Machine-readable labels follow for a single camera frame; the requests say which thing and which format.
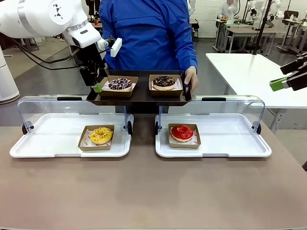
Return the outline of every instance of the donut with white drizzle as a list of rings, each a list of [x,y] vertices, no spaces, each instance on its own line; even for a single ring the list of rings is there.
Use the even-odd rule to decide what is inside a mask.
[[[132,82],[127,78],[117,78],[109,83],[110,91],[129,92],[132,90]]]

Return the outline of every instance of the hand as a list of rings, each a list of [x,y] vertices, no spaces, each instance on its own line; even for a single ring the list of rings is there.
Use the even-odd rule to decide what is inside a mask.
[[[192,83],[191,92],[193,92],[198,87],[198,78],[196,74],[196,68],[194,66],[190,66],[186,71],[186,78],[184,79],[184,83],[187,85],[190,81]]]

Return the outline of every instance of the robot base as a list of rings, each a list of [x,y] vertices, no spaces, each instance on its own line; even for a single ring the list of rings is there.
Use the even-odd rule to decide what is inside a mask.
[[[9,103],[20,97],[19,91],[11,72],[6,65],[0,47],[0,104]]]

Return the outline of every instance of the blue jacket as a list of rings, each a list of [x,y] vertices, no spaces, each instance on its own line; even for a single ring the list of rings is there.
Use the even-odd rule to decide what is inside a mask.
[[[197,68],[186,0],[102,0],[103,38],[122,38],[113,69],[183,70]]]

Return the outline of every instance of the yellow glazed donut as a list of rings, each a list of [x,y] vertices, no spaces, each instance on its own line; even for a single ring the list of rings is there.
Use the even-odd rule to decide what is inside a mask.
[[[109,128],[98,128],[90,134],[90,139],[94,144],[102,145],[111,140],[113,132]]]

